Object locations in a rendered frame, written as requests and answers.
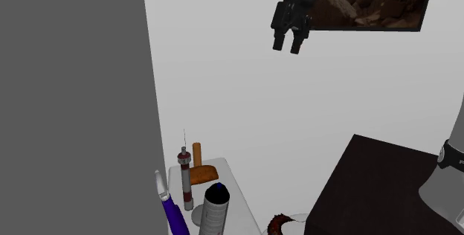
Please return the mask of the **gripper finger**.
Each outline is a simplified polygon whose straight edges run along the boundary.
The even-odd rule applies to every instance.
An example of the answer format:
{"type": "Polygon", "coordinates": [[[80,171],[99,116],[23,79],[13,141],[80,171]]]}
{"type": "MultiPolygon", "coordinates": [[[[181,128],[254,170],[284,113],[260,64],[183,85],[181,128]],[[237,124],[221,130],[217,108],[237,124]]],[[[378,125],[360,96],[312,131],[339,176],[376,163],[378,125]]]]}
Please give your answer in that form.
{"type": "Polygon", "coordinates": [[[301,16],[297,17],[292,23],[291,31],[294,38],[291,44],[291,54],[299,54],[303,41],[309,37],[309,31],[311,28],[310,21],[310,16],[301,16]]]}
{"type": "Polygon", "coordinates": [[[286,10],[286,4],[283,1],[277,3],[274,16],[271,22],[271,29],[274,31],[273,49],[281,51],[286,32],[283,30],[283,20],[286,10]]]}

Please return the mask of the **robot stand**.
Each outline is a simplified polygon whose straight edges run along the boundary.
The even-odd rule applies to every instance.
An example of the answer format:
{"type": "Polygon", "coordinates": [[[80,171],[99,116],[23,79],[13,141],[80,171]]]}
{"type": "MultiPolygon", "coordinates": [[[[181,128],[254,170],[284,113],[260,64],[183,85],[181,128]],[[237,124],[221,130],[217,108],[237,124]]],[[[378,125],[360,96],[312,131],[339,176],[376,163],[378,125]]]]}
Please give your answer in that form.
{"type": "Polygon", "coordinates": [[[303,235],[464,235],[419,197],[436,160],[427,152],[353,135],[303,235]]]}

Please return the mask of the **brown wooden mallet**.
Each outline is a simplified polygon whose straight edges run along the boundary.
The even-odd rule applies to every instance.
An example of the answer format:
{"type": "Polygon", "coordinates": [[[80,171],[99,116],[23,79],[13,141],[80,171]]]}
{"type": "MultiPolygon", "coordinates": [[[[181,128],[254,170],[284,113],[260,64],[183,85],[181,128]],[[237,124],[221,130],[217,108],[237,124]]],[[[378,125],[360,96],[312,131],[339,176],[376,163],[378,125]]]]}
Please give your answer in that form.
{"type": "Polygon", "coordinates": [[[212,165],[203,165],[202,146],[199,142],[192,144],[193,167],[190,168],[190,183],[192,185],[204,184],[219,178],[216,168],[212,165]]]}

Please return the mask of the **white table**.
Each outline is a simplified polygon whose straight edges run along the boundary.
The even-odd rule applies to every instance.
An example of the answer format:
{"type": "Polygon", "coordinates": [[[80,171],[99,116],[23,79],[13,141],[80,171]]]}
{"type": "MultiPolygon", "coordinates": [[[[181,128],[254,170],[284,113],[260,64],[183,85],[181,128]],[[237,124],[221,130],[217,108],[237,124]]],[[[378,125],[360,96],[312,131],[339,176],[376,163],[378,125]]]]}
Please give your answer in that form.
{"type": "MultiPolygon", "coordinates": [[[[226,216],[224,235],[262,235],[226,159],[208,159],[205,160],[203,164],[214,166],[219,175],[219,179],[192,186],[194,205],[199,206],[204,202],[204,193],[211,184],[221,182],[226,186],[231,196],[226,216]]],[[[190,235],[199,235],[199,227],[193,223],[191,218],[192,211],[186,211],[184,209],[181,187],[181,167],[179,164],[169,168],[167,183],[173,201],[181,209],[190,235]]]]}

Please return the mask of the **grey tower figure red bands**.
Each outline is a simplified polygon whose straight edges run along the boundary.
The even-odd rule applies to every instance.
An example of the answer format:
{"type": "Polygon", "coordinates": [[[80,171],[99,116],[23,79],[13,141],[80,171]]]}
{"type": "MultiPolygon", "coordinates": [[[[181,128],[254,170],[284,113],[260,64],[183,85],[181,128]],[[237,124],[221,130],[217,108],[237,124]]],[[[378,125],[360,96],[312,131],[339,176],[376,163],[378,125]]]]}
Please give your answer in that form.
{"type": "Polygon", "coordinates": [[[177,155],[178,163],[181,167],[181,186],[183,193],[184,209],[190,211],[194,208],[191,183],[190,183],[190,162],[192,155],[187,151],[187,142],[181,148],[180,153],[177,155]]]}

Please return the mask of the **dark red curved thing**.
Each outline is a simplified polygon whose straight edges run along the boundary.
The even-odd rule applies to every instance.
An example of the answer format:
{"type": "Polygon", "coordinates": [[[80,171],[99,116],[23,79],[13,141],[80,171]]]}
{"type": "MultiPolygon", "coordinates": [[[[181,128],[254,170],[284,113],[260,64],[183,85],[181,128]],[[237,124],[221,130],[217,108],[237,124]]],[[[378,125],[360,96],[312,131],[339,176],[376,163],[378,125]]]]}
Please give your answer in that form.
{"type": "Polygon", "coordinates": [[[282,226],[293,221],[293,218],[282,213],[275,215],[268,223],[267,235],[283,235],[282,226]]]}

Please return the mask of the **white plate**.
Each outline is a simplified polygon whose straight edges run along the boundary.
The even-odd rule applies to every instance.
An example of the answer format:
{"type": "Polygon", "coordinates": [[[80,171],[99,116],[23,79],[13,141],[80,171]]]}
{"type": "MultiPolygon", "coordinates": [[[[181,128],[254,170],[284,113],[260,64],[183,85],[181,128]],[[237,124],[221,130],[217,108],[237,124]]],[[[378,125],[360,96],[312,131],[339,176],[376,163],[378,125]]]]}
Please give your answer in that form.
{"type": "MultiPolygon", "coordinates": [[[[294,219],[293,222],[288,222],[282,226],[283,235],[303,235],[306,225],[307,213],[298,213],[290,215],[294,219]]],[[[267,228],[262,232],[262,235],[267,235],[267,228]]]]}

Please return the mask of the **grey bottle with black cap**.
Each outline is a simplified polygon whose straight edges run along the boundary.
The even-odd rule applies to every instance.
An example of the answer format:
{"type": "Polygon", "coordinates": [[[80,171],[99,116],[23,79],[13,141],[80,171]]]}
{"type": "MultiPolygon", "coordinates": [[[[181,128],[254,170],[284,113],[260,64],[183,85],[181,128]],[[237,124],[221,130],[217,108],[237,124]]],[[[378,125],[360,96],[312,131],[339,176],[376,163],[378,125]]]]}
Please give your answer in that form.
{"type": "Polygon", "coordinates": [[[199,235],[224,235],[230,198],[228,189],[221,182],[206,189],[199,235]]]}

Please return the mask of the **grey round disc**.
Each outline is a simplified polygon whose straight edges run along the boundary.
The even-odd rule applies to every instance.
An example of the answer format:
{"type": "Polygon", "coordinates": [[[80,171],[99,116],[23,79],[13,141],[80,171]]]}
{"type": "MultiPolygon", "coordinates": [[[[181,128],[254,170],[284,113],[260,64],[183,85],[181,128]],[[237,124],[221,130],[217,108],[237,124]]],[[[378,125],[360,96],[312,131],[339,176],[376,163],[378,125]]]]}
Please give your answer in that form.
{"type": "Polygon", "coordinates": [[[193,209],[191,213],[192,223],[196,225],[197,227],[201,226],[202,212],[203,212],[203,205],[198,205],[193,209]]]}

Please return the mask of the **purple tool with white tip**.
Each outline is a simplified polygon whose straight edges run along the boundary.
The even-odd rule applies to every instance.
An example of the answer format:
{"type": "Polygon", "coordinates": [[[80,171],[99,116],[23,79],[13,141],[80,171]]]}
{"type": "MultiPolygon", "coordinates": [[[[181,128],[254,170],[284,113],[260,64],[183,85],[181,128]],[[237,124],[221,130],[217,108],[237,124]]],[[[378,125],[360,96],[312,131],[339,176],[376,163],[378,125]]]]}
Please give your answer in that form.
{"type": "Polygon", "coordinates": [[[172,235],[190,235],[180,207],[174,203],[169,190],[164,184],[161,173],[158,170],[155,171],[155,181],[172,235]]]}

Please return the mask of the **wall picture of brown rocks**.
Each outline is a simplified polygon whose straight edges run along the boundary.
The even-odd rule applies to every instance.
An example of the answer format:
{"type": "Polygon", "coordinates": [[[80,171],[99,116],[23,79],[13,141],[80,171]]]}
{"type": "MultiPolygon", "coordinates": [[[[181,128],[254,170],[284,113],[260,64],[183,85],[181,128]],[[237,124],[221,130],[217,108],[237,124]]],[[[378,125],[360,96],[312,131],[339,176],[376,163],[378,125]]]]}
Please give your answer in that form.
{"type": "Polygon", "coordinates": [[[429,0],[316,0],[312,30],[419,32],[429,0]]]}

